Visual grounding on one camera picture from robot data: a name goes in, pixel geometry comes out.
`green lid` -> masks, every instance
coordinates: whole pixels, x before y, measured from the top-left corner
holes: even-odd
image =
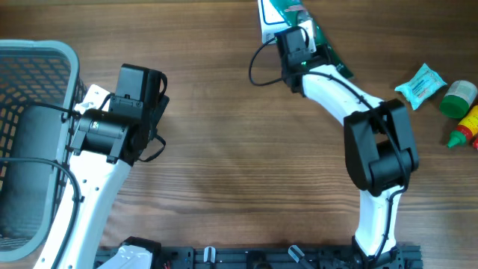
[[[464,134],[458,131],[453,131],[450,134],[450,141],[448,141],[447,146],[449,148],[453,148],[454,146],[458,145],[465,145],[466,144],[466,137]]]
[[[445,96],[440,104],[440,111],[454,119],[466,116],[468,109],[470,109],[470,105],[463,98],[454,95]]]

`brown tabletop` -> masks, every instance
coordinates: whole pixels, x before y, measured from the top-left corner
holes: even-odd
[[[374,96],[405,102],[394,88],[423,63],[449,84],[478,84],[476,1],[306,5],[353,83]],[[85,83],[110,91],[123,63],[168,76],[171,102],[158,126],[167,148],[133,167],[102,246],[130,235],[165,246],[350,243],[359,192],[345,168],[341,125],[282,83],[253,87],[247,79],[261,44],[255,1],[0,6],[0,38],[62,40],[77,51]],[[279,76],[276,48],[261,53],[254,73]],[[444,146],[457,124],[438,109],[445,92],[416,111],[406,103],[420,168],[400,200],[396,238],[421,245],[427,268],[475,268],[478,152]]]

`bottle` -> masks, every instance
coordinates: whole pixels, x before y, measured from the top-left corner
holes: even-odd
[[[465,145],[478,134],[478,105],[475,105],[470,113],[458,124],[455,131],[450,134],[448,147]]]
[[[477,97],[477,86],[468,81],[455,81],[440,104],[440,111],[447,117],[463,118]]]

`gray basket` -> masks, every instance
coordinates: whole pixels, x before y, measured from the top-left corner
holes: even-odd
[[[85,93],[78,74],[78,57],[65,43],[0,40],[1,157],[68,162],[73,119],[27,103],[72,108]],[[0,168],[0,262],[9,262],[45,241],[66,179],[45,164],[8,163]]]

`blue packet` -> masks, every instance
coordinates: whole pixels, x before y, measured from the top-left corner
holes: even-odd
[[[423,64],[411,81],[396,87],[395,91],[401,92],[415,110],[425,99],[446,84],[437,72]]]

